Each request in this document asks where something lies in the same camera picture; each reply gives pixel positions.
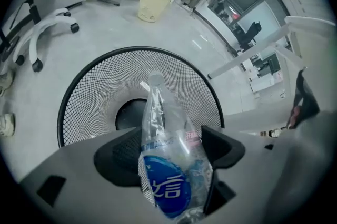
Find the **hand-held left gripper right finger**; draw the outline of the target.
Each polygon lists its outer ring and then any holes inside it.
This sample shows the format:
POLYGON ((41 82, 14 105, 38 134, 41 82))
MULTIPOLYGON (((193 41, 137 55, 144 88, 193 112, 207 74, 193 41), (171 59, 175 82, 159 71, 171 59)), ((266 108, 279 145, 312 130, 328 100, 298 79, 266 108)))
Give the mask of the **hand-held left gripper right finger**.
POLYGON ((209 126, 201 134, 213 168, 201 224, 265 224, 284 162, 279 139, 209 126))

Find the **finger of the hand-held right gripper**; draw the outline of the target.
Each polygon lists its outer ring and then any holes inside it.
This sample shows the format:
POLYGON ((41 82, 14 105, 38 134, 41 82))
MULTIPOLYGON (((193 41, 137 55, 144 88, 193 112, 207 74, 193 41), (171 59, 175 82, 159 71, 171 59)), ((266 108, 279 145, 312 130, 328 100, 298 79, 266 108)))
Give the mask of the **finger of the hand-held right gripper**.
POLYGON ((295 96, 288 119, 288 129, 295 129, 302 121, 315 116, 320 111, 317 101, 303 77, 303 71, 300 70, 296 78, 295 96))

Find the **black mesh waste bin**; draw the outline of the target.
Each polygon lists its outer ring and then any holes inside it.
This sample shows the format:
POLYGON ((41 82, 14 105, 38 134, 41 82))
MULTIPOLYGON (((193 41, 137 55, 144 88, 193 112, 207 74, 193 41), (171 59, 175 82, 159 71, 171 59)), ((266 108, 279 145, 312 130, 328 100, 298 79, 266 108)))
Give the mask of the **black mesh waste bin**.
POLYGON ((148 76, 160 72, 194 126, 224 127, 220 101, 206 76, 168 50, 132 46, 110 51, 86 65, 62 99, 58 145, 94 138, 117 129, 116 114, 131 100, 147 99, 148 76))

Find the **person's right forearm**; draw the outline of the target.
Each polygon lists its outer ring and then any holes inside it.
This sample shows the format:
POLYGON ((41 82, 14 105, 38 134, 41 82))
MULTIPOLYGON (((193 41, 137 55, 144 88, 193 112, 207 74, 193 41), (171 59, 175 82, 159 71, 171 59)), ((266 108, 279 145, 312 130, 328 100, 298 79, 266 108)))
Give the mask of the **person's right forearm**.
POLYGON ((289 134, 263 224, 326 224, 337 211, 337 111, 321 111, 289 134))

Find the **white work table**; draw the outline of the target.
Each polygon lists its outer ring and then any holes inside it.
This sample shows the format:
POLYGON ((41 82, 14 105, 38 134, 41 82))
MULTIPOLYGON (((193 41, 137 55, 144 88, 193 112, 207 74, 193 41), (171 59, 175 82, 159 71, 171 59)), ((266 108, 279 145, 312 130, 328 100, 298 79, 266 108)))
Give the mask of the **white work table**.
POLYGON ((284 20, 292 31, 302 30, 322 36, 337 33, 337 26, 335 23, 319 18, 287 16, 284 20))

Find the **white grey office chair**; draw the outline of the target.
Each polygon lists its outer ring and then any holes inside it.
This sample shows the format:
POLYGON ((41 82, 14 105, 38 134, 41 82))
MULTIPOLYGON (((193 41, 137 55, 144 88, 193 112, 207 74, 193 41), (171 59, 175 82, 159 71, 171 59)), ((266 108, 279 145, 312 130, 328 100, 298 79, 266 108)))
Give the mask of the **white grey office chair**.
POLYGON ((8 72, 9 55, 13 55, 12 61, 17 65, 23 64, 25 58, 23 55, 20 55, 19 52, 26 43, 29 43, 28 54, 29 61, 32 64, 32 69, 36 73, 40 72, 43 68, 43 63, 37 55, 37 40, 40 34, 42 34, 47 28, 59 23, 65 23, 69 25, 72 33, 79 31, 79 25, 76 19, 71 16, 71 13, 67 8, 53 10, 44 18, 41 18, 34 0, 12 0, 4 18, 0 22, 0 40, 4 46, 4 56, 0 56, 0 64, 2 65, 2 69, 0 69, 0 75, 8 72), (16 28, 24 27, 30 21, 33 21, 34 25, 22 37, 17 37, 17 42, 11 44, 10 40, 15 35, 15 32, 12 31, 6 36, 3 34, 2 26, 5 22, 8 21, 10 16, 15 11, 18 12, 21 9, 23 4, 29 5, 29 15, 22 20, 22 24, 17 24, 16 28))

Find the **cream plastic basket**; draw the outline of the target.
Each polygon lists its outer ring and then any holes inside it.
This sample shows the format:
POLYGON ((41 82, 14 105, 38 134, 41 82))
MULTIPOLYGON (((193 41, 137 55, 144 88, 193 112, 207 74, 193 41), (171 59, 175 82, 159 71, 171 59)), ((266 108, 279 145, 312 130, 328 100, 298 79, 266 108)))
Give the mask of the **cream plastic basket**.
POLYGON ((155 23, 173 0, 140 0, 137 16, 140 20, 155 23))

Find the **white table frame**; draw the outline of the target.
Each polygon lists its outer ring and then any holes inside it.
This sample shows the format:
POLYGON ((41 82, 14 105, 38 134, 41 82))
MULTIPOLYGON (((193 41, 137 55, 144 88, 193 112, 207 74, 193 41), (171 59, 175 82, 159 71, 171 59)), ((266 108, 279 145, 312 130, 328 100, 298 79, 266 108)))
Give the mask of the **white table frame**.
POLYGON ((253 55, 258 54, 259 52, 263 51, 264 49, 271 47, 279 53, 282 57, 289 60, 293 65, 298 67, 299 69, 303 69, 305 67, 303 59, 295 54, 295 52, 291 52, 285 47, 282 47, 276 43, 282 37, 285 37, 287 34, 292 32, 304 32, 304 27, 300 24, 289 23, 285 24, 281 28, 279 28, 276 32, 269 35, 266 39, 257 43, 254 47, 250 48, 249 50, 245 51, 244 53, 240 54, 235 59, 231 60, 229 63, 219 67, 218 69, 212 71, 207 76, 209 79, 214 79, 221 74, 227 72, 228 70, 234 68, 235 66, 243 63, 247 59, 251 58, 253 55))

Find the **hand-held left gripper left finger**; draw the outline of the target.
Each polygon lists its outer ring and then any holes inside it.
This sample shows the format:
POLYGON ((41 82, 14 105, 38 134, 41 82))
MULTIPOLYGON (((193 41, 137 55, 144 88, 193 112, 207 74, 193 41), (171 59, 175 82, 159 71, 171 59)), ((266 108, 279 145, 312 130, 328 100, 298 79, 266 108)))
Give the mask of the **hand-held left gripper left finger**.
POLYGON ((56 224, 156 224, 141 189, 141 129, 130 128, 60 148, 20 186, 56 224))

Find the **clear plastic bottle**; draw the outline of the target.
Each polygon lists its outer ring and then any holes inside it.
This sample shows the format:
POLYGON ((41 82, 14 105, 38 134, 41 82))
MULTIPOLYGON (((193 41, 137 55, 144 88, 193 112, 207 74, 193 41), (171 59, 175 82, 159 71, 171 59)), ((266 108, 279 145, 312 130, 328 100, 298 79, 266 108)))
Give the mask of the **clear plastic bottle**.
POLYGON ((201 138, 160 72, 148 77, 141 151, 155 205, 178 224, 203 219, 213 169, 201 138))

